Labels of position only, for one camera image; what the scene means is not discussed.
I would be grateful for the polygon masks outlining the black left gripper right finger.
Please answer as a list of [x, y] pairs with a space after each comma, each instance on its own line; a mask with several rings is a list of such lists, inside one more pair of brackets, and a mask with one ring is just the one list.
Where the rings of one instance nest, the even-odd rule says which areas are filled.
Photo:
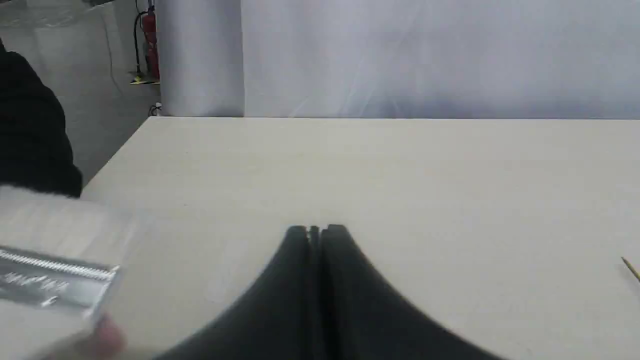
[[495, 360], [400, 294], [344, 225], [320, 232], [320, 303], [329, 360]]

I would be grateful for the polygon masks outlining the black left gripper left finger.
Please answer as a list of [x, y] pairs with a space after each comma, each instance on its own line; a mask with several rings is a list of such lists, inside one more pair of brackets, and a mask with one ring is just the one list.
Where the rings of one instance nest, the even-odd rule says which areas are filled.
[[293, 226], [253, 285], [160, 360], [311, 360], [307, 230]]

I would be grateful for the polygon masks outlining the bare human hand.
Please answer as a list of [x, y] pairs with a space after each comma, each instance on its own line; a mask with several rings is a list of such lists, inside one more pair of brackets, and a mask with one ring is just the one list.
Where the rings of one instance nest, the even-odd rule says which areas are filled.
[[112, 317], [105, 315], [97, 322], [89, 337], [74, 347], [84, 357], [94, 360], [110, 360], [117, 357], [127, 346], [125, 333]]

